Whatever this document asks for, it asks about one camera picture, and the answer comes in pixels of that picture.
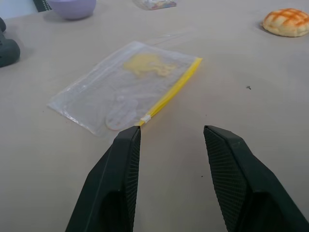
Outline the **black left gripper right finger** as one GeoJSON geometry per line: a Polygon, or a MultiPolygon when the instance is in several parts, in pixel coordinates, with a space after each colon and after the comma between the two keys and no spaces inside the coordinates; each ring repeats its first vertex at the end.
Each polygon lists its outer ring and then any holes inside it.
{"type": "Polygon", "coordinates": [[[203,133],[228,232],[309,232],[309,222],[278,178],[241,137],[209,125],[203,133]]]}

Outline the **round golden crosshatched bread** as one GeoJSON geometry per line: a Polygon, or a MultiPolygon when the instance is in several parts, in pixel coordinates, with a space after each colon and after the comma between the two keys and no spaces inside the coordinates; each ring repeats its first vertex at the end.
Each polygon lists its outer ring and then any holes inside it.
{"type": "Polygon", "coordinates": [[[279,9],[264,18],[262,27],[275,35],[301,37],[309,33],[309,14],[295,8],[279,9]]]}

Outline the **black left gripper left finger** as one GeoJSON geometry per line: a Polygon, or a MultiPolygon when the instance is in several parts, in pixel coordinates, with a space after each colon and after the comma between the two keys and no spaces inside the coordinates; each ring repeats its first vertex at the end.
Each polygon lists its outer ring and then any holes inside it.
{"type": "Polygon", "coordinates": [[[139,126],[118,133],[89,172],[65,232],[133,232],[140,140],[139,126]]]}

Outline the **clear box of coloured pieces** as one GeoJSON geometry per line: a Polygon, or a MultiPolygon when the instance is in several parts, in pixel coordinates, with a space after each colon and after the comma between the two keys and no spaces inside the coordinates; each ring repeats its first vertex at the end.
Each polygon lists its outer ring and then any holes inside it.
{"type": "Polygon", "coordinates": [[[177,6],[177,0],[132,0],[144,10],[158,10],[177,6]]]}

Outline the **purple plastic bowl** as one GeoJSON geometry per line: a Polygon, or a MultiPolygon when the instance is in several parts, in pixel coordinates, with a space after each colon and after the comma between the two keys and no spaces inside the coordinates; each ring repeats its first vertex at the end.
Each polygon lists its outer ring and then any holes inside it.
{"type": "Polygon", "coordinates": [[[91,16],[97,0],[47,0],[47,3],[62,18],[75,20],[91,16]]]}

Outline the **clear yellow-zipper plastic bag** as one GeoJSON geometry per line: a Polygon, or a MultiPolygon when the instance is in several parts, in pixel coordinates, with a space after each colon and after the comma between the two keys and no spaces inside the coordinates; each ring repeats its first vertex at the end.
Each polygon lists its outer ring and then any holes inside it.
{"type": "Polygon", "coordinates": [[[56,94],[49,107],[100,137],[141,126],[193,76],[201,58],[131,42],[56,94]]]}

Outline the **black handheld controller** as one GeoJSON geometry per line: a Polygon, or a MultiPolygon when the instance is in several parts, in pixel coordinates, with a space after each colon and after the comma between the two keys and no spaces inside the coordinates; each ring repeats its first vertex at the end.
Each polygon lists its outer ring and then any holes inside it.
{"type": "Polygon", "coordinates": [[[15,40],[4,36],[6,24],[0,17],[0,68],[16,63],[20,58],[20,48],[15,40]]]}

